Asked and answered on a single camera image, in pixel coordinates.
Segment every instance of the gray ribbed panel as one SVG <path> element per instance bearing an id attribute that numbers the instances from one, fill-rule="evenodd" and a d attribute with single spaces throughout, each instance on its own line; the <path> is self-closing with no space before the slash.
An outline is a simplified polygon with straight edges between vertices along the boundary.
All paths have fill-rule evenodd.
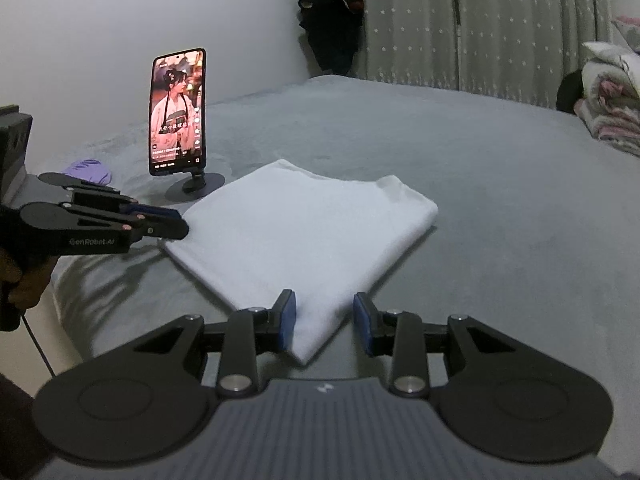
<path id="1" fill-rule="evenodd" d="M 596 458 L 523 466 L 458 440 L 426 402 L 378 379 L 274 380 L 259 397 L 221 405 L 177 454 L 129 470 L 55 460 L 37 480 L 612 480 Z"/>

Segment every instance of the black cable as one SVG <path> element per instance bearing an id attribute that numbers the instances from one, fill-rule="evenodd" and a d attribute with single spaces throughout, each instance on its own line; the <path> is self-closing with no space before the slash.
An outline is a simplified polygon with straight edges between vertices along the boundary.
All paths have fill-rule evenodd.
<path id="1" fill-rule="evenodd" d="M 33 341 L 33 344 L 36 345 L 36 348 L 38 349 L 38 352 L 40 352 L 40 357 L 42 357 L 42 360 L 44 361 L 44 364 L 47 365 L 47 369 L 49 370 L 49 373 L 51 374 L 51 377 L 55 377 L 55 373 L 53 372 L 53 368 L 51 368 L 51 365 L 49 364 L 49 361 L 47 360 L 47 356 L 44 355 L 44 352 L 42 351 L 42 347 L 38 344 L 38 341 L 36 339 L 36 336 L 33 335 L 33 332 L 31 331 L 31 327 L 29 326 L 29 323 L 27 323 L 27 318 L 24 314 L 22 314 L 22 321 L 24 322 L 24 326 L 27 329 L 27 332 L 29 332 L 29 335 L 31 336 L 31 340 Z"/>

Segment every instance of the metal screw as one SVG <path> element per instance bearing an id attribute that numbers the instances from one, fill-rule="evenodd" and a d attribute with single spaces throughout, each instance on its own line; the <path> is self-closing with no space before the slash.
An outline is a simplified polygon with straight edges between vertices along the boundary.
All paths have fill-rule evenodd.
<path id="1" fill-rule="evenodd" d="M 417 392 L 421 392 L 424 390 L 426 385 L 427 383 L 425 383 L 423 379 L 413 375 L 404 375 L 402 377 L 398 377 L 394 381 L 394 386 L 396 387 L 396 390 L 399 390 L 406 394 L 414 394 Z"/>
<path id="2" fill-rule="evenodd" d="M 220 379 L 220 386 L 228 392 L 242 392 L 251 386 L 251 379 L 246 375 L 228 375 Z"/>

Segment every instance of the purple object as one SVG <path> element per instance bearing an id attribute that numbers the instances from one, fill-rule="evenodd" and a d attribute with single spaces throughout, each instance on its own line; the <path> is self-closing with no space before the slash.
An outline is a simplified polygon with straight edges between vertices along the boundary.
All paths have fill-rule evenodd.
<path id="1" fill-rule="evenodd" d="M 94 158 L 88 158 L 86 160 L 76 160 L 66 170 L 62 171 L 63 174 L 68 176 L 74 176 L 87 182 L 93 182 L 94 184 L 101 184 L 106 186 L 111 182 L 111 171 Z"/>

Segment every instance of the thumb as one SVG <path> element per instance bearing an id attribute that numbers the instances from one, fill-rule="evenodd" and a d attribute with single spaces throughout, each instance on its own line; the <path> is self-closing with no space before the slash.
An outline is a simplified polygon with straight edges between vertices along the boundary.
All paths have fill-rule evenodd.
<path id="1" fill-rule="evenodd" d="M 22 277 L 22 272 L 15 264 L 14 259 L 0 248 L 0 280 L 9 283 L 18 283 Z"/>

